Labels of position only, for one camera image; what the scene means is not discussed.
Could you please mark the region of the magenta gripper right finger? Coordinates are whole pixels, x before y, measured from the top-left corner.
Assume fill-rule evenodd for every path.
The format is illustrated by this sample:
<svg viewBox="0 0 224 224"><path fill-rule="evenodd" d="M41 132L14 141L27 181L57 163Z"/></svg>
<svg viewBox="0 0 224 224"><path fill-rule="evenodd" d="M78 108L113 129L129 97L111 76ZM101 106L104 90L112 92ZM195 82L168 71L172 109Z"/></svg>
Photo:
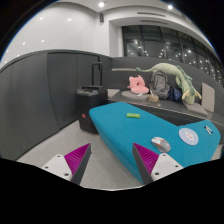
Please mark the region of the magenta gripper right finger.
<svg viewBox="0 0 224 224"><path fill-rule="evenodd" d="M144 185L182 169L169 154L157 154L137 143L133 144L132 153Z"/></svg>

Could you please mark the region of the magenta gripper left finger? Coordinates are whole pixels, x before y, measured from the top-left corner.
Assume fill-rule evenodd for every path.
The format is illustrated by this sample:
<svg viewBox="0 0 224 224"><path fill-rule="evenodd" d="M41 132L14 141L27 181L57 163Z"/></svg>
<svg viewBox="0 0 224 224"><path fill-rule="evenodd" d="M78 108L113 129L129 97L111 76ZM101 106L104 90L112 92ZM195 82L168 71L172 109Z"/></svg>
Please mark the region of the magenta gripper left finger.
<svg viewBox="0 0 224 224"><path fill-rule="evenodd" d="M85 144L72 152L56 154L42 169L79 185L91 155L91 144Z"/></svg>

